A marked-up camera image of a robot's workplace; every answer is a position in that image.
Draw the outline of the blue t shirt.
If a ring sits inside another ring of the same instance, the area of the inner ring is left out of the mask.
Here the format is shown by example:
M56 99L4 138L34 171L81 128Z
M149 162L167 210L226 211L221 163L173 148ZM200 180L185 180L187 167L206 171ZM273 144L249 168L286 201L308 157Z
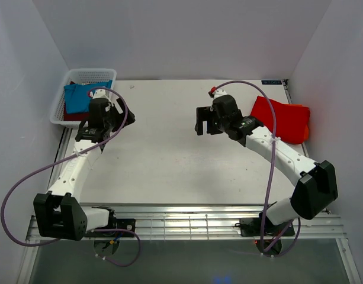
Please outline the blue t shirt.
M68 114L86 113L89 110L89 102L91 97L89 91L95 87L110 88L112 80L107 82L90 83L86 85L70 84L64 86L65 92L65 107Z

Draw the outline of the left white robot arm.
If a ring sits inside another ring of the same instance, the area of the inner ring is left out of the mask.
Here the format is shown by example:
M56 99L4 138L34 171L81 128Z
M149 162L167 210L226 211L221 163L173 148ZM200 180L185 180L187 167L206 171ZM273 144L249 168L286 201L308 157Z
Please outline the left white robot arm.
M117 231L112 209L103 206L82 207L81 193L106 144L125 126L135 121L124 99L111 99L114 90L94 87L89 91L87 119L78 127L72 155L46 193L33 201L38 231L42 237L81 240L86 233L98 230L104 236Z

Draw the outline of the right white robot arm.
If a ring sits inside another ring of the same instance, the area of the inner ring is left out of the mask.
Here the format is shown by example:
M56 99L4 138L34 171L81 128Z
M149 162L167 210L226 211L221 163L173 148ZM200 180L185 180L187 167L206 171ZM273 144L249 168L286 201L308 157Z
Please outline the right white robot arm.
M260 213L259 228L273 235L296 218L313 219L338 198L336 173L327 160L318 163L272 136L269 129L253 116L242 115L236 100L224 90L213 92L211 106L196 109L195 131L203 135L203 126L211 135L225 133L243 147L258 153L284 174L294 186L293 194L270 205Z

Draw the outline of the dark red t shirt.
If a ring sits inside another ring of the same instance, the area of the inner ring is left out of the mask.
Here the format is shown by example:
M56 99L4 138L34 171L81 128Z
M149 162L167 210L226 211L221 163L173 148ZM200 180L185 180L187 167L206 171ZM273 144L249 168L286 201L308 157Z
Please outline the dark red t shirt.
M66 112L66 107L65 107L65 103L64 103L64 114L63 114L64 121L81 121L83 119L85 119L88 116L88 112L86 113L78 113L78 114L68 114Z

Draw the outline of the white plastic basket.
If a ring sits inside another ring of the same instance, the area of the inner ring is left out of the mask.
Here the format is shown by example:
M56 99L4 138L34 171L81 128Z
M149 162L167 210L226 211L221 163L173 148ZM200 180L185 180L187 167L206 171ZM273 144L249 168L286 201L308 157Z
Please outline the white plastic basket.
M80 121L64 120L65 108L65 90L64 86L71 82L80 85L90 83L108 82L112 80L111 87L114 87L117 72L114 69L108 68L78 68L69 70L60 84L53 103L50 108L50 122L53 124L62 125L68 128L78 128Z

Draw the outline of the blue label sticker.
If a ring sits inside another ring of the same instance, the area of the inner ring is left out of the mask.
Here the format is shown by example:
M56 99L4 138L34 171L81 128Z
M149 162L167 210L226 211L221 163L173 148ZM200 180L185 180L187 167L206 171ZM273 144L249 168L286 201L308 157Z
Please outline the blue label sticker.
M261 80L263 85L282 85L281 80Z

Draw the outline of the red folded t shirt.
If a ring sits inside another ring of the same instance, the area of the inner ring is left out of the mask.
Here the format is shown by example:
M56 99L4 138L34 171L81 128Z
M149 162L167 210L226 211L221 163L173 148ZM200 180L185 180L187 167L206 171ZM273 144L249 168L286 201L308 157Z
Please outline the red folded t shirt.
M288 144L294 144L295 104L282 104L270 100L276 117L276 136ZM258 96L253 105L251 116L260 120L270 131L273 130L273 116L264 97Z

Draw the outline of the orange folded t shirt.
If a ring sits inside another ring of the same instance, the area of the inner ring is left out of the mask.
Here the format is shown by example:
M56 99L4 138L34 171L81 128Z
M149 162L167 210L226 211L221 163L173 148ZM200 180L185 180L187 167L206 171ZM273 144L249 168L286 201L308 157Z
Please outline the orange folded t shirt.
M294 105L294 144L302 144L309 138L309 121L311 111L309 107Z

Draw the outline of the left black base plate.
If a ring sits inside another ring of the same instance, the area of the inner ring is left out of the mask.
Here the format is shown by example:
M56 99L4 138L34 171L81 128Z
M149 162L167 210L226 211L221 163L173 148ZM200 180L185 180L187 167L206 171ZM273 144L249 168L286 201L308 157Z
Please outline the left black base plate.
M100 229L125 229L132 232L135 232L136 229L136 220L132 218L124 218L124 219L117 219L115 217L110 218L108 225ZM97 232L89 231L85 234L85 237L94 237L94 238L111 238L116 239L120 237L133 237L131 233L121 232L121 231L106 231L106 232Z

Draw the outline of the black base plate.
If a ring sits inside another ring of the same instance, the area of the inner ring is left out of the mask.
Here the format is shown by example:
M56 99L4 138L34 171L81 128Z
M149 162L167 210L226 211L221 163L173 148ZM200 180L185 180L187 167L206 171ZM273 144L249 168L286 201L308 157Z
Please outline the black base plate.
M135 232L136 229L136 220L132 218L124 218L124 219L117 219L115 217L110 218L108 225L100 229L125 229L132 232ZM121 231L106 231L106 232L97 232L89 231L85 234L85 237L94 237L94 238L111 238L116 239L120 237L133 237L131 233L121 232Z
M260 236L261 233L261 218L241 218L239 222L234 225L236 228L240 230L240 235L242 237L257 237ZM286 231L283 236L292 237L295 235L293 225L288 225L288 222L284 222L280 225L270 225L265 222L264 235L267 237L276 237L281 231L287 226Z

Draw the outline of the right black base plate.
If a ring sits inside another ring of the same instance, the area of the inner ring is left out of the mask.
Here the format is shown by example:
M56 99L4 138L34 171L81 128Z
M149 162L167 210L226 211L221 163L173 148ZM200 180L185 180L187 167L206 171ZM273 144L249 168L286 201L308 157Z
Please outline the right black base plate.
M239 222L234 225L236 228L240 230L240 235L242 237L257 237L260 236L261 233L261 218L241 218ZM267 237L276 237L281 231L287 226L286 231L283 236L292 237L295 235L293 225L288 225L288 222L284 222L280 225L270 225L265 222L264 235Z

